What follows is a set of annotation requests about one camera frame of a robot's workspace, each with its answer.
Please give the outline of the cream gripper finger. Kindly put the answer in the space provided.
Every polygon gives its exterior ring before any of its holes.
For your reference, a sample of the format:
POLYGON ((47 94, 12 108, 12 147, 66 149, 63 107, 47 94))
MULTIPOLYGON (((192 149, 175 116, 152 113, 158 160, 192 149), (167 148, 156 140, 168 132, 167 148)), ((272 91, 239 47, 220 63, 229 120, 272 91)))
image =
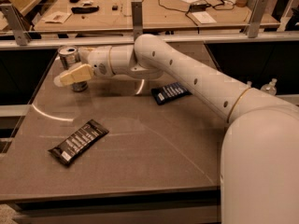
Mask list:
POLYGON ((88 62, 91 59, 93 52, 94 52, 94 48, 90 48, 90 47, 78 48, 79 58, 82 62, 88 62))
POLYGON ((59 76, 55 77, 53 82, 57 87, 72 85, 92 79, 94 71, 87 63, 76 63, 68 70, 63 71, 59 76))

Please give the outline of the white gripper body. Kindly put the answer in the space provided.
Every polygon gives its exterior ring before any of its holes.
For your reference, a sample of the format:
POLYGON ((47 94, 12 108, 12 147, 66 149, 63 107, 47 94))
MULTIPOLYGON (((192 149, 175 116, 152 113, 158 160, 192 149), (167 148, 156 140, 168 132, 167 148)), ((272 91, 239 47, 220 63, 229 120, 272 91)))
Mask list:
POLYGON ((109 55, 111 46, 98 47, 93 49, 88 55, 88 64, 93 68, 94 73, 98 77, 112 77, 109 55))

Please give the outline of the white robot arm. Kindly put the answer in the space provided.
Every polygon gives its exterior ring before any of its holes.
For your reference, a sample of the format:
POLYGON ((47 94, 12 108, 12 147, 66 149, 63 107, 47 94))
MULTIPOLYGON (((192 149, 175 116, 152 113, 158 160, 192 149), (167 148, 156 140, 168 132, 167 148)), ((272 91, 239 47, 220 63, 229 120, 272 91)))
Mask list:
POLYGON ((171 48, 156 35, 132 46, 83 49, 58 86, 93 76, 167 73, 223 117, 222 224, 299 224, 299 109, 171 48))

